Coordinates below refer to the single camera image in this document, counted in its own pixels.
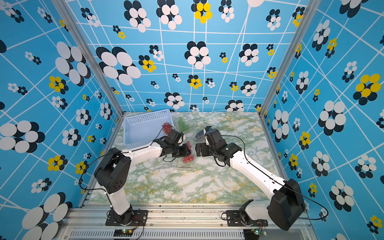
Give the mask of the red grape bunch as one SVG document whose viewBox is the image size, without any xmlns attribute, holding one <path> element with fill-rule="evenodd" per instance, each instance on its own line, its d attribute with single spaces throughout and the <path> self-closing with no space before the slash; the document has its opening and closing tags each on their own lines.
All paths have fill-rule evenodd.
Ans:
<svg viewBox="0 0 384 240">
<path fill-rule="evenodd" d="M 193 149 L 192 149 L 190 141 L 187 141 L 187 147 L 188 147 L 188 155 L 183 157 L 183 163 L 184 164 L 191 164 L 194 161 L 195 157 L 193 154 Z"/>
<path fill-rule="evenodd" d="M 172 129 L 173 129 L 173 126 L 168 122 L 162 125 L 162 131 L 164 132 L 165 135 L 168 135 Z"/>
</svg>

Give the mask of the green grape bunch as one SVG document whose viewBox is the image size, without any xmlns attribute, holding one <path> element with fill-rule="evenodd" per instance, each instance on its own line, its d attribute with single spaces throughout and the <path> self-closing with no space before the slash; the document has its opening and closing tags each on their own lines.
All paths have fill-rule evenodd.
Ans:
<svg viewBox="0 0 384 240">
<path fill-rule="evenodd" d="M 189 124 L 186 122 L 186 120 L 183 117 L 180 117 L 178 119 L 178 126 L 180 127 L 180 130 L 182 132 L 186 132 L 190 128 Z"/>
</svg>

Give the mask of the clear plastic clamshell container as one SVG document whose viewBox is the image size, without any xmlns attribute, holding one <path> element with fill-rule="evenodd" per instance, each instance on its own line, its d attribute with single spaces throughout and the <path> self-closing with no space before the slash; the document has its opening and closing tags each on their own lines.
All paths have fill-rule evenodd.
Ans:
<svg viewBox="0 0 384 240">
<path fill-rule="evenodd" d="M 192 125 L 189 123 L 189 119 L 183 116 L 176 117 L 176 127 L 184 134 L 188 134 L 192 131 Z"/>
</svg>

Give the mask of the black grape bunch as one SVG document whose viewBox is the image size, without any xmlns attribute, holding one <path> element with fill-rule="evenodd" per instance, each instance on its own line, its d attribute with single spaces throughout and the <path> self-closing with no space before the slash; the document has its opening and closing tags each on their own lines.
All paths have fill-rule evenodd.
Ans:
<svg viewBox="0 0 384 240">
<path fill-rule="evenodd" d="M 205 141 L 205 140 L 206 140 L 205 133 L 206 133 L 205 130 L 201 130 L 201 131 L 199 131 L 199 132 L 196 133 L 195 138 L 196 138 L 197 140 Z"/>
</svg>

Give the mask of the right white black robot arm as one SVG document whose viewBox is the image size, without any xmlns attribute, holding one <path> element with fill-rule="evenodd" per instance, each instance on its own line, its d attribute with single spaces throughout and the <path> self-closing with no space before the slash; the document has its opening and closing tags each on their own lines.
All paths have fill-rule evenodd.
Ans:
<svg viewBox="0 0 384 240">
<path fill-rule="evenodd" d="M 305 211 L 304 197 L 295 180 L 286 181 L 267 171 L 250 159 L 238 145 L 230 143 L 218 149 L 216 145 L 198 143 L 195 150 L 199 157 L 212 156 L 239 171 L 257 185 L 270 200 L 264 205 L 254 200 L 243 204 L 239 209 L 239 217 L 244 226 L 250 227 L 266 220 L 287 231 Z"/>
</svg>

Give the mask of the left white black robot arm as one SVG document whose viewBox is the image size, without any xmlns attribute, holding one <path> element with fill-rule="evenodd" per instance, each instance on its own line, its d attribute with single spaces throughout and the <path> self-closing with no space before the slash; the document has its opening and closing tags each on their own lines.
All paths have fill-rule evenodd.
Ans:
<svg viewBox="0 0 384 240">
<path fill-rule="evenodd" d="M 110 149 L 94 171 L 98 184 L 106 191 L 111 204 L 110 221 L 122 226 L 128 226 L 133 221 L 140 221 L 134 216 L 132 205 L 124 190 L 132 166 L 167 155 L 176 159 L 190 154 L 191 150 L 187 144 L 167 144 L 161 140 L 132 151 Z"/>
</svg>

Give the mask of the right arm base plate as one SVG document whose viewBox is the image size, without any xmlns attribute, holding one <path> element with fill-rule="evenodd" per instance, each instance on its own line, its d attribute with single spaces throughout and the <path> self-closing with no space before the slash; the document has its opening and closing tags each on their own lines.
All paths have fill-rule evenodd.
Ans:
<svg viewBox="0 0 384 240">
<path fill-rule="evenodd" d="M 267 227 L 267 220 L 252 220 L 239 210 L 227 210 L 221 218 L 227 222 L 228 227 Z"/>
</svg>

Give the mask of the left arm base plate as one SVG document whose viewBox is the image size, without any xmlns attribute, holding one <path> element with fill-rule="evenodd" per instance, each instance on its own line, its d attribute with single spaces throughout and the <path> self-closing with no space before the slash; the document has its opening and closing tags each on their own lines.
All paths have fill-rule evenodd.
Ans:
<svg viewBox="0 0 384 240">
<path fill-rule="evenodd" d="M 107 212 L 106 226 L 122 227 L 122 226 L 145 226 L 148 219 L 147 210 L 131 210 L 123 215 L 118 215 L 115 211 Z"/>
</svg>

